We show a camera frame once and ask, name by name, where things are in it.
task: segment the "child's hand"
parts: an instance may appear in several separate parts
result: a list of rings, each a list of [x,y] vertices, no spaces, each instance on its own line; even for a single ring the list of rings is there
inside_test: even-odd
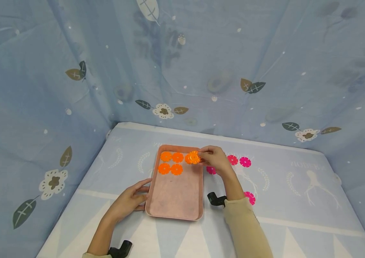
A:
[[[141,203],[147,200],[147,195],[144,193],[149,191],[149,186],[144,185],[151,181],[152,179],[148,178],[126,188],[109,207],[104,218],[110,223],[118,223],[133,211],[144,211],[145,204],[141,205]]]
[[[211,145],[203,147],[198,150],[198,155],[201,157],[200,165],[214,167],[221,177],[234,173],[227,156],[220,147]]]

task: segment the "fabric wall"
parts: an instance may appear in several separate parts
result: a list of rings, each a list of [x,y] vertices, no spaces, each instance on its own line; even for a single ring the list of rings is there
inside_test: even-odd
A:
[[[35,257],[111,122],[46,1],[0,1],[0,257]]]
[[[365,228],[365,1],[0,0],[9,257],[36,255],[118,121],[319,150]]]

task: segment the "pink plastic flower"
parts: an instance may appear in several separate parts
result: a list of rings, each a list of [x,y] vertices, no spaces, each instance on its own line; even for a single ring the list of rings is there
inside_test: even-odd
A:
[[[229,155],[228,157],[229,162],[231,163],[231,166],[235,166],[238,164],[238,159],[234,155]]]
[[[240,158],[240,164],[243,167],[248,168],[251,166],[251,160],[247,157],[242,157],[242,158]]]
[[[212,175],[217,174],[214,167],[207,167],[207,172]]]
[[[254,197],[254,195],[252,193],[250,193],[250,192],[244,192],[244,195],[245,195],[245,197],[248,198],[248,200],[250,200],[251,205],[254,205],[255,204],[255,197]]]

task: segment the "plastic tray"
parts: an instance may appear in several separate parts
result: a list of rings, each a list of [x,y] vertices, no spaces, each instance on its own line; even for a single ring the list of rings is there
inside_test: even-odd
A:
[[[199,220],[204,212],[203,191],[204,179],[202,166],[190,165],[183,160],[183,172],[176,176],[158,173],[158,166],[164,163],[160,159],[162,152],[180,152],[184,156],[197,151],[198,148],[174,145],[163,145],[158,149],[158,154],[153,171],[149,198],[145,206],[148,215],[161,218],[174,218],[180,220]],[[167,162],[172,166],[174,161]]]

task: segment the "orange plastic flower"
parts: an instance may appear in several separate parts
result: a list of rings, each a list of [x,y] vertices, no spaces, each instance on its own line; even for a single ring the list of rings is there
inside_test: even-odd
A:
[[[189,153],[185,156],[185,162],[187,164],[192,164],[191,155]]]
[[[172,154],[171,152],[163,152],[161,153],[161,160],[164,161],[164,162],[168,162],[170,161],[172,158]]]
[[[174,161],[175,163],[180,163],[181,161],[183,161],[183,154],[179,153],[179,152],[175,152],[172,155],[172,161]]]
[[[189,153],[191,155],[191,162],[193,164],[198,164],[201,161],[201,158],[198,156],[198,152],[196,150]]]
[[[180,164],[174,164],[171,166],[171,173],[178,176],[182,173],[183,168]]]
[[[168,163],[162,163],[158,166],[158,172],[159,172],[159,174],[162,174],[162,175],[168,174],[170,169],[171,169],[171,167],[169,166]]]

